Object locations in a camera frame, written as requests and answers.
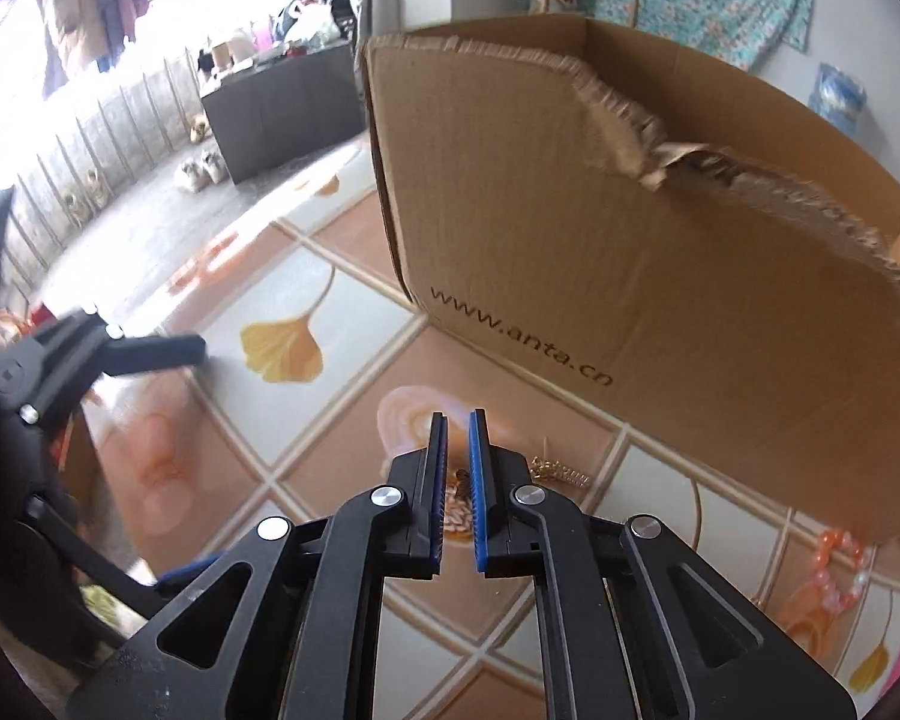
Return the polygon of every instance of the concrete floor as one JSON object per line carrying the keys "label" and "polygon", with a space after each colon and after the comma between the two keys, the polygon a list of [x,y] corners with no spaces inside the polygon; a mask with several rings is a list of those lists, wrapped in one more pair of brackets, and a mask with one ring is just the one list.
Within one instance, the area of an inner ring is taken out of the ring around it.
{"label": "concrete floor", "polygon": [[114,199],[53,263],[38,300],[57,316],[93,302],[108,322],[125,322],[218,232],[323,153],[239,185],[228,178],[197,194],[178,189],[180,162],[214,146],[213,139],[186,146]]}

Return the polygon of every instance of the tiled floor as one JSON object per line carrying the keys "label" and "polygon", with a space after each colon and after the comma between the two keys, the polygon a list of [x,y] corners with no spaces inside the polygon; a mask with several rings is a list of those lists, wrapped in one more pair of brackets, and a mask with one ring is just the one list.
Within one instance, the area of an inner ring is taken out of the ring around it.
{"label": "tiled floor", "polygon": [[[270,514],[330,514],[426,442],[433,410],[450,420],[451,472],[463,467],[467,414],[482,407],[498,445],[589,475],[586,490],[562,488],[586,511],[659,515],[845,685],[885,646],[888,668],[853,693],[861,712],[879,695],[900,648],[900,541],[875,551],[861,603],[821,615],[809,584],[818,524],[428,324],[397,290],[364,141],[290,179],[211,247],[127,322],[202,333],[209,362],[104,380],[103,406],[87,407],[154,571],[226,548]],[[852,568],[836,560],[833,573],[845,584]],[[532,589],[479,578],[466,535],[447,539],[437,581],[391,581],[385,603],[375,718],[544,716]]]}

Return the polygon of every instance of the cardboard box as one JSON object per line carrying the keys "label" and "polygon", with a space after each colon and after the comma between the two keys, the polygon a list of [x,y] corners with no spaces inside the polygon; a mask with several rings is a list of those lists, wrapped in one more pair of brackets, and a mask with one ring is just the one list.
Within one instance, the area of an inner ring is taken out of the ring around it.
{"label": "cardboard box", "polygon": [[362,69],[394,266],[442,327],[823,522],[900,533],[900,186],[859,146],[574,16],[375,38]]}

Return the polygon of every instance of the shoe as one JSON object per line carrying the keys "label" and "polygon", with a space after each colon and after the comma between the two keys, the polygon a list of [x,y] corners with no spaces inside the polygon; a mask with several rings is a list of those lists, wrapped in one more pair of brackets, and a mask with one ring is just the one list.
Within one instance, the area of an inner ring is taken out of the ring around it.
{"label": "shoe", "polygon": [[203,169],[210,175],[210,180],[215,184],[223,181],[230,173],[223,164],[223,157],[218,151],[204,151],[200,156],[200,162],[203,162]]}
{"label": "shoe", "polygon": [[207,175],[203,165],[197,162],[196,159],[185,159],[176,169],[173,175],[173,183],[180,189],[197,194],[198,191],[210,183],[210,176]]}

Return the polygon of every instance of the silver screw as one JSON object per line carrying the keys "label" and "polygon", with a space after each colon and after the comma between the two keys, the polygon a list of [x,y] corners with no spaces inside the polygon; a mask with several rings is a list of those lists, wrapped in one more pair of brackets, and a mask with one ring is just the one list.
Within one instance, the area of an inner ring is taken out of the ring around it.
{"label": "silver screw", "polygon": [[35,425],[37,421],[40,419],[39,413],[37,410],[29,405],[29,403],[25,403],[20,407],[20,418],[24,420],[24,422],[28,425]]}
{"label": "silver screw", "polygon": [[523,487],[516,488],[514,492],[517,503],[522,503],[524,506],[536,506],[538,503],[543,503],[543,499],[546,497],[546,491],[538,488],[537,485],[523,485]]}
{"label": "silver screw", "polygon": [[370,500],[377,506],[392,506],[399,503],[402,497],[403,493],[400,490],[391,487],[376,488],[370,493]]}
{"label": "silver screw", "polygon": [[277,541],[279,538],[284,538],[289,530],[290,523],[283,517],[267,517],[257,525],[257,536],[263,538],[264,541]]}
{"label": "silver screw", "polygon": [[634,531],[634,534],[640,536],[640,538],[656,538],[663,531],[663,527],[658,519],[644,515],[643,517],[636,517],[631,522],[631,531]]}

